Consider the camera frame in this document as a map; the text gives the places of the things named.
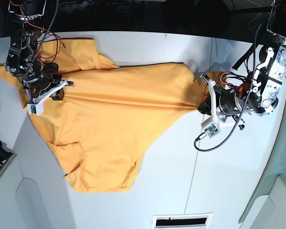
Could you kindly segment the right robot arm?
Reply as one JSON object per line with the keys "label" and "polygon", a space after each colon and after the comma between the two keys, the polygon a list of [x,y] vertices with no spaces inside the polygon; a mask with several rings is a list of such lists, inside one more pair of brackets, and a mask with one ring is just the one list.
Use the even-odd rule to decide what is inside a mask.
{"label": "right robot arm", "polygon": [[53,35],[51,26],[41,26],[41,16],[46,9],[45,0],[11,0],[9,13],[13,14],[10,25],[10,48],[6,59],[6,70],[15,77],[35,101],[48,95],[54,101],[64,97],[64,90],[58,88],[62,76],[58,65],[51,58],[42,61],[40,51],[47,35]]}

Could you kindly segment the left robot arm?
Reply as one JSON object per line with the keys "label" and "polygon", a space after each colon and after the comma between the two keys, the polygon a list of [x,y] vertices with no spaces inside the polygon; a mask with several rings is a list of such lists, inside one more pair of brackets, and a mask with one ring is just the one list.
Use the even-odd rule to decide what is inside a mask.
{"label": "left robot arm", "polygon": [[214,86],[215,113],[225,119],[237,119],[241,113],[268,115],[278,104],[278,92],[286,78],[286,0],[275,0],[266,25],[272,41],[256,54],[257,40],[233,66],[237,69],[253,56],[253,68],[247,76],[223,72],[220,83]]}

